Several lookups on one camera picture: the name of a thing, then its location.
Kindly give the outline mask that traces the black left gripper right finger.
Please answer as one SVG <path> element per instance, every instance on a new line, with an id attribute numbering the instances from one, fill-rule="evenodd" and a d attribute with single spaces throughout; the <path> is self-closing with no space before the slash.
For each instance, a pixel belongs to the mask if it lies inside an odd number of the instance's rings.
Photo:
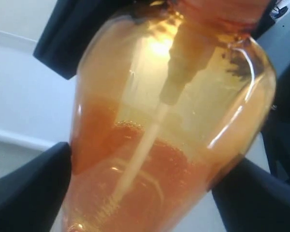
<path id="1" fill-rule="evenodd" d="M 241 160 L 212 188 L 228 232 L 290 232 L 290 185 Z"/>

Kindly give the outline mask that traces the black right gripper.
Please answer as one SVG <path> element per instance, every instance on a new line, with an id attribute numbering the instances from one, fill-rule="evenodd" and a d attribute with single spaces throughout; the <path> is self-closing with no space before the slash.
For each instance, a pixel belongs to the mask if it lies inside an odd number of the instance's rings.
<path id="1" fill-rule="evenodd" d="M 274 102 L 261 134 L 271 174 L 290 180 L 290 0 L 272 4 L 271 12 L 279 6 L 287 12 L 271 26 L 262 22 L 263 31 L 256 36 L 277 73 Z"/>

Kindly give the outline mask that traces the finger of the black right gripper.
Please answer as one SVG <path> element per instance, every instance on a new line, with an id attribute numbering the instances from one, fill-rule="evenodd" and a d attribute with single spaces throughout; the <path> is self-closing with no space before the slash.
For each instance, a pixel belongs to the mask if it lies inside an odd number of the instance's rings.
<path id="1" fill-rule="evenodd" d="M 66 80 L 103 23 L 135 0 L 58 0 L 33 56 Z"/>

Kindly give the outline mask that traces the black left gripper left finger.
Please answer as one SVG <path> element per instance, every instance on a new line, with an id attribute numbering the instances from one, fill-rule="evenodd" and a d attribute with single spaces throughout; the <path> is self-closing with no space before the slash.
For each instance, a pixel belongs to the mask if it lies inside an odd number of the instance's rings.
<path id="1" fill-rule="evenodd" d="M 71 148 L 60 142 L 0 178 L 0 232 L 50 231 L 71 172 Z"/>

